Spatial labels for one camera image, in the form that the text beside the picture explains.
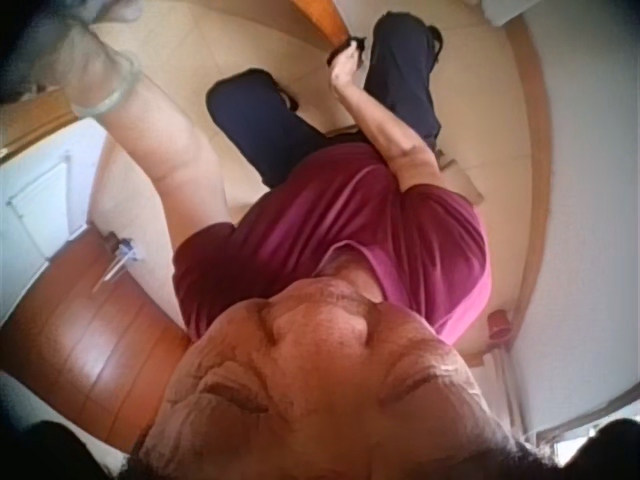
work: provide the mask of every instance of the pink shirt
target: pink shirt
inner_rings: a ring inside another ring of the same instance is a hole
[[[343,246],[368,259],[387,301],[448,343],[489,298],[487,243],[471,204],[433,185],[400,192],[373,147],[350,143],[309,156],[237,227],[217,223],[180,245],[174,286],[189,334],[200,338],[242,300],[312,277]]]

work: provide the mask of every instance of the bracelet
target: bracelet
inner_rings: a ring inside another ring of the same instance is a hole
[[[118,88],[116,88],[107,98],[95,107],[81,107],[79,105],[71,104],[71,110],[78,117],[97,117],[98,115],[103,115],[110,110],[113,110],[138,83],[138,80],[142,76],[142,69],[140,68],[140,62],[138,59],[129,52],[122,52],[119,53],[119,55],[128,60],[131,64],[128,74],[120,83]]]

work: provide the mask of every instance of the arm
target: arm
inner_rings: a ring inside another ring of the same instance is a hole
[[[82,26],[72,27],[55,65],[71,103],[86,108],[117,89],[130,67]],[[142,76],[117,106],[96,120],[151,179],[174,250],[198,230],[230,221],[215,152],[151,80]]]
[[[443,186],[434,153],[420,136],[380,102],[353,83],[358,66],[355,44],[331,65],[331,85],[338,100],[378,149],[405,191],[418,184]]]

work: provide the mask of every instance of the navy pants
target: navy pants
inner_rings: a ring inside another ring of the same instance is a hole
[[[408,13],[387,13],[375,25],[364,89],[435,147],[440,132],[429,75],[442,45],[440,32]],[[280,185],[306,156],[361,133],[328,138],[290,111],[271,74],[250,69],[217,82],[207,109],[270,188]]]

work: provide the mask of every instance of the closed eye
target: closed eye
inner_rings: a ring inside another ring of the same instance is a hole
[[[412,393],[418,391],[423,386],[431,383],[432,381],[444,377],[442,372],[427,372],[419,377],[404,383],[400,388],[394,388],[389,394],[382,397],[380,400],[380,404],[383,407],[392,405],[394,403],[398,403],[401,400],[404,400],[406,397],[411,395]]]
[[[255,396],[250,392],[243,391],[240,388],[225,383],[210,383],[199,393],[215,395],[247,413],[269,413],[269,407],[255,399]]]

